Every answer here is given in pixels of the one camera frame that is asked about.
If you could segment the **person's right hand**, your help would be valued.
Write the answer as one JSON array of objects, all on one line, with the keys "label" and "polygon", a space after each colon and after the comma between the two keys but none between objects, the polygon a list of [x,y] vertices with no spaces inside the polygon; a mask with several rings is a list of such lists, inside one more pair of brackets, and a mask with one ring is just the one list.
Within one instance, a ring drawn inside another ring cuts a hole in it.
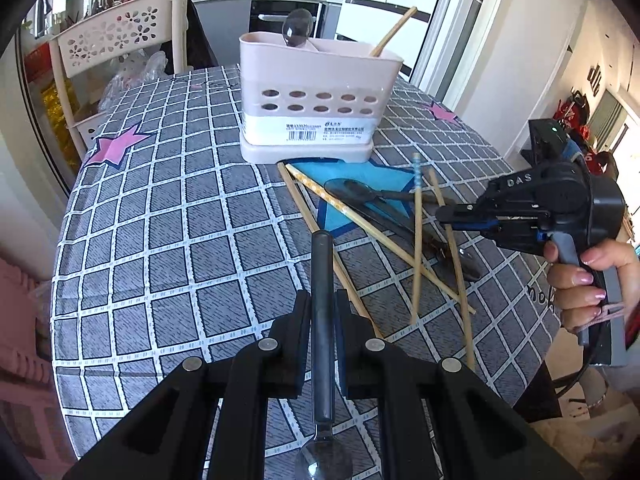
[{"label": "person's right hand", "polygon": [[[544,245],[544,258],[551,263],[548,283],[555,288],[554,304],[561,311],[563,326],[576,333],[579,327],[601,313],[605,291],[594,284],[593,276],[581,266],[560,263],[559,249],[552,242]],[[616,240],[604,240],[587,249],[580,260],[592,270],[615,266],[623,295],[624,319],[629,324],[639,309],[639,259],[634,248]]]}]

